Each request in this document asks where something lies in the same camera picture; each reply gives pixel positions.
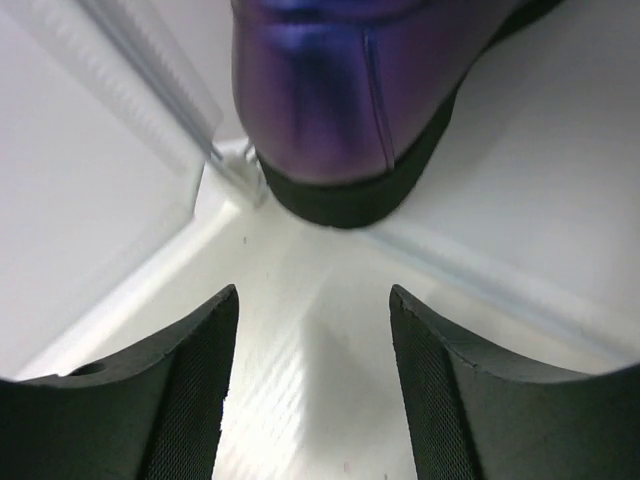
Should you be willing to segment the purple loafer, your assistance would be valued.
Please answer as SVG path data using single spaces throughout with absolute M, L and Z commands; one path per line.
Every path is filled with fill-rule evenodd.
M 232 84 L 268 187 L 341 229 L 392 213 L 447 129 L 461 83 L 551 1 L 236 1 Z

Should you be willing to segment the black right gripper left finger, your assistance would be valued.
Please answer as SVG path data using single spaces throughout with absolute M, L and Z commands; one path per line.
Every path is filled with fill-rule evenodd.
M 228 285 L 66 376 L 1 383 L 4 479 L 209 479 L 238 327 Z

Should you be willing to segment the white plastic shoe cabinet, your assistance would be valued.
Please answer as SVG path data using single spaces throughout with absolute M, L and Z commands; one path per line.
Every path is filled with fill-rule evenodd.
M 465 77 L 371 238 L 540 330 L 639 353 L 639 5 L 570 1 Z M 1 373 L 188 229 L 205 156 L 79 1 L 1 5 Z

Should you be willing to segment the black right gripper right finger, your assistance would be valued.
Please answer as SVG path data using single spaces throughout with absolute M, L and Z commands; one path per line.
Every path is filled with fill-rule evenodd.
M 509 351 L 401 286 L 396 365 L 421 479 L 635 479 L 639 369 L 586 374 Z

